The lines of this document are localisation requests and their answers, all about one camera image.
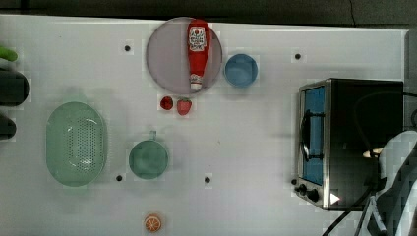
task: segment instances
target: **microwave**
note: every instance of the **microwave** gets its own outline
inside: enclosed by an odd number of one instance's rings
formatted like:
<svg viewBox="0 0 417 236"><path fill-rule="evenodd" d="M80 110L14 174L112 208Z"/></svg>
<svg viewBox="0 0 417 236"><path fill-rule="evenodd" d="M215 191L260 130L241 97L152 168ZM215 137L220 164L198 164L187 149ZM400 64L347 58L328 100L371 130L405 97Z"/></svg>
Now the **microwave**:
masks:
<svg viewBox="0 0 417 236"><path fill-rule="evenodd" d="M299 89L296 194L325 210L362 210L382 148L403 129L403 82L327 79Z"/></svg>

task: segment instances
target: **strawberry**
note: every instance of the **strawberry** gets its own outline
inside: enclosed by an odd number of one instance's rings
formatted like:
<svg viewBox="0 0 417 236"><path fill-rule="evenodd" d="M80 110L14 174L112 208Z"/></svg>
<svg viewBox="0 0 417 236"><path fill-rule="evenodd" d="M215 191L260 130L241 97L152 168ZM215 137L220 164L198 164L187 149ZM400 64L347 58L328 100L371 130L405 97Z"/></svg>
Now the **strawberry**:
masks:
<svg viewBox="0 0 417 236"><path fill-rule="evenodd" d="M172 100L170 96L165 96L160 101L160 107L162 107L164 110L170 110L172 109L172 106L174 106L174 101Z"/></svg>
<svg viewBox="0 0 417 236"><path fill-rule="evenodd" d="M190 99L188 99L188 98L180 98L178 101L177 101L177 110L178 110L178 114L180 114L180 115L182 115L182 116L184 116L184 115L187 115L188 114L188 112L190 111L190 109L191 109L191 105L192 105L193 103L191 102L191 100Z"/></svg>

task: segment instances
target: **label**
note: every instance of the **label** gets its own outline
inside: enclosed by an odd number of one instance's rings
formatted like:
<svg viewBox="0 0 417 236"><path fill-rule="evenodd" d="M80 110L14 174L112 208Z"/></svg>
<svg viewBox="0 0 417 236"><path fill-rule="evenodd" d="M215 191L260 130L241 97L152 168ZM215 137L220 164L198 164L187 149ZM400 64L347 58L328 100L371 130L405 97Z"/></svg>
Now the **label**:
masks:
<svg viewBox="0 0 417 236"><path fill-rule="evenodd" d="M196 74L192 74L190 76L190 82L191 82L191 84L201 84L203 82L203 78L201 76L196 75Z"/></svg>
<svg viewBox="0 0 417 236"><path fill-rule="evenodd" d="M191 27L188 35L190 50L204 51L206 42L206 31L203 27Z"/></svg>

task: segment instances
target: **ketchup bottle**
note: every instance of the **ketchup bottle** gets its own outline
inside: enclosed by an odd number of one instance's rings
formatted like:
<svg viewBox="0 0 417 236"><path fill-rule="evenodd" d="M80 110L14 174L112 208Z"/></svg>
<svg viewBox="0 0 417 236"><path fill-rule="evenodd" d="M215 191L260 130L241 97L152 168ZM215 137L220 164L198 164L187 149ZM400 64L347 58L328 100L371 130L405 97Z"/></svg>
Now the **ketchup bottle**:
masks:
<svg viewBox="0 0 417 236"><path fill-rule="evenodd" d="M188 24L188 60L190 62L190 84L192 90L200 90L209 58L210 28L207 22L199 19Z"/></svg>

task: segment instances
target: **green bowl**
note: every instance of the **green bowl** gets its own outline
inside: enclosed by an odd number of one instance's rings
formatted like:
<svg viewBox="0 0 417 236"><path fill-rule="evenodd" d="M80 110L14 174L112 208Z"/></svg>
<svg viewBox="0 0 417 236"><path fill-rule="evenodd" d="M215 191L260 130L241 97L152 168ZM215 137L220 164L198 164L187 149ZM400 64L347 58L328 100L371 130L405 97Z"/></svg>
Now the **green bowl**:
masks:
<svg viewBox="0 0 417 236"><path fill-rule="evenodd" d="M168 165L168 153L165 147L155 140L156 131L151 131L150 135L150 140L135 145L129 155L132 172L142 179L157 178Z"/></svg>
<svg viewBox="0 0 417 236"><path fill-rule="evenodd" d="M46 126L46 165L61 184L80 187L94 180L105 164L105 126L82 102L56 108Z"/></svg>

